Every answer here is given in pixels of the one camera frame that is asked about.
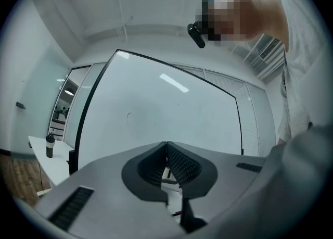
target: vent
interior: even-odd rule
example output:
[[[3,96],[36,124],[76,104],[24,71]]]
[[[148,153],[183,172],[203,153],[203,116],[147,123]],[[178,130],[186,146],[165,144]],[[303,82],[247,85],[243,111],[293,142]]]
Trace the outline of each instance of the vent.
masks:
[[[249,170],[249,171],[257,172],[257,173],[259,173],[261,171],[261,169],[262,169],[262,167],[260,167],[260,166],[256,166],[256,165],[252,165],[252,164],[247,164],[247,163],[243,163],[243,162],[238,163],[236,165],[236,167],[244,169],[244,170]]]
[[[270,52],[276,47],[276,45],[280,42],[279,39],[274,38],[269,45],[265,48],[265,50],[260,54],[260,57],[262,59],[265,59],[265,57],[267,57]]]
[[[50,217],[49,221],[66,231],[79,215],[93,192],[94,190],[79,187]]]

